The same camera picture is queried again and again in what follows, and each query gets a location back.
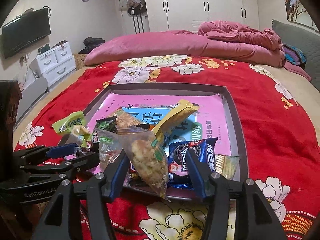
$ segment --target gray headboard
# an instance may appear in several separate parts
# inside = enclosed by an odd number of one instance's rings
[[[300,27],[272,20],[272,29],[283,43],[301,49],[307,57],[305,71],[311,76],[311,83],[320,91],[320,36]]]

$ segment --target wardrobe door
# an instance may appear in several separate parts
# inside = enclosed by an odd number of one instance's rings
[[[257,0],[242,0],[244,8],[244,24],[259,29],[259,13]]]
[[[196,33],[198,26],[208,20],[206,0],[166,0],[169,30]]]
[[[209,21],[232,21],[243,23],[242,0],[208,0]]]
[[[146,0],[151,32],[169,30],[165,0]]]

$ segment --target power cord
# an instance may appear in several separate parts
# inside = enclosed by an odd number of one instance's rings
[[[49,19],[51,17],[51,8],[49,6],[43,6],[41,9],[44,9],[44,8],[48,8],[48,16],[49,16]]]

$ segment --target wall-mounted tv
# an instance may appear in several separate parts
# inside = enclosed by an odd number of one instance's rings
[[[4,58],[11,57],[49,34],[47,8],[23,14],[2,26],[1,53]]]

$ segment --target drawer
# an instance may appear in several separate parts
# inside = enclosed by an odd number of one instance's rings
[[[46,53],[45,55],[39,57],[37,59],[37,63],[40,73],[44,73],[47,70],[53,68],[58,62],[54,51],[50,51],[49,53]]]
[[[72,52],[70,49],[70,45],[68,42],[63,44],[62,46],[58,46],[55,50],[54,53],[56,55],[57,58],[57,62],[60,63],[62,61],[64,61],[65,59],[67,59],[68,57],[72,56]]]
[[[63,78],[63,76],[67,75],[70,71],[76,68],[76,62],[74,57],[71,56],[69,58],[69,60],[62,63],[61,65],[58,65],[57,67],[50,69],[42,74],[48,81],[48,86],[51,86],[59,79]]]

